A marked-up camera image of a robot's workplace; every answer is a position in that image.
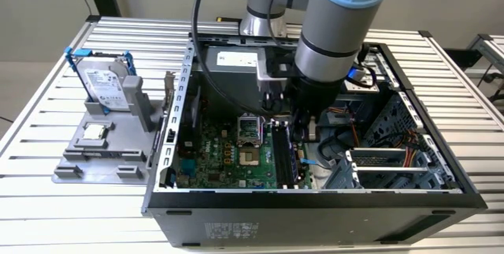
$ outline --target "metal chassis frame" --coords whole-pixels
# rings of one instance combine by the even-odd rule
[[[242,43],[254,43],[255,37],[242,38]],[[272,41],[266,41],[264,38],[259,38],[260,44],[270,44]],[[302,190],[278,190],[278,192],[268,191],[254,191],[250,193],[243,193],[243,191],[234,191],[232,189],[223,189],[222,192],[215,190],[194,190],[191,192],[178,189],[167,189],[159,186],[159,176],[160,172],[170,168],[174,161],[174,143],[167,142],[167,133],[164,133],[163,148],[160,151],[160,163],[151,170],[156,174],[151,175],[150,182],[147,185],[147,192],[144,196],[143,212],[151,213],[155,217],[163,216],[166,214],[184,214],[191,215],[195,209],[370,209],[376,210],[376,208],[427,208],[432,209],[432,212],[444,212],[447,208],[455,208],[459,211],[466,209],[468,213],[459,217],[460,214],[455,215],[458,219],[450,219],[450,224],[447,221],[434,224],[430,228],[420,231],[412,235],[408,239],[403,241],[394,241],[394,243],[412,243],[419,239],[427,237],[436,231],[439,231],[448,225],[456,223],[458,221],[467,218],[470,215],[487,209],[487,205],[482,199],[480,194],[476,191],[475,186],[468,179],[468,175],[462,169],[460,163],[454,156],[454,153],[440,135],[440,132],[434,125],[434,122],[427,114],[427,110],[420,103],[414,90],[410,89],[410,81],[406,78],[402,68],[395,63],[392,54],[390,54],[388,47],[386,44],[380,44],[382,54],[388,60],[395,76],[406,92],[406,96],[411,99],[411,104],[415,110],[419,112],[419,116],[426,124],[424,129],[432,135],[434,141],[440,148],[440,152],[451,165],[451,169],[459,182],[462,183],[462,189],[464,189],[463,194],[403,194],[395,192],[384,193],[364,193],[359,190],[351,190],[351,192],[339,193],[336,190],[323,191],[319,190],[316,193],[303,192]],[[180,75],[179,87],[176,88],[175,104],[172,105],[172,111],[168,118],[168,126],[166,131],[172,129],[178,131],[178,117],[180,117],[180,107],[184,104],[184,94],[186,86],[190,77],[190,69],[192,67],[192,56],[194,48],[192,42],[188,42],[188,47],[184,53],[183,71]]]

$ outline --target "green circuit board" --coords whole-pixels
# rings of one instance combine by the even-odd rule
[[[180,170],[176,179],[179,188],[278,188],[271,127],[266,125],[264,131],[260,131],[260,148],[239,147],[238,129],[231,123],[203,122],[195,177],[184,175]],[[299,187],[311,188],[310,175]]]

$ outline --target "slotted aluminum surface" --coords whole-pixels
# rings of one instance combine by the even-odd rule
[[[202,32],[236,34],[235,23],[202,23]],[[144,90],[163,97],[164,71],[178,72],[190,23],[102,18],[87,23],[72,46],[107,53],[130,50]],[[300,26],[290,27],[299,35]],[[434,121],[479,188],[490,210],[411,246],[358,248],[234,248],[244,252],[504,252],[503,120],[467,83],[435,41],[415,31],[371,30],[367,41],[387,43]],[[142,217],[146,187],[54,184],[51,174],[84,114],[86,92],[62,58],[0,141],[2,253],[171,251],[154,219]]]

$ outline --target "sticker label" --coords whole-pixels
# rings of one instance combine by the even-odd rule
[[[83,152],[82,155],[87,157],[102,157],[102,154],[99,152]]]
[[[218,65],[256,67],[258,53],[222,51],[218,53]]]
[[[130,109],[116,73],[108,70],[86,69],[86,75],[100,104],[111,110]]]
[[[251,239],[258,235],[259,223],[206,223],[210,239]]]

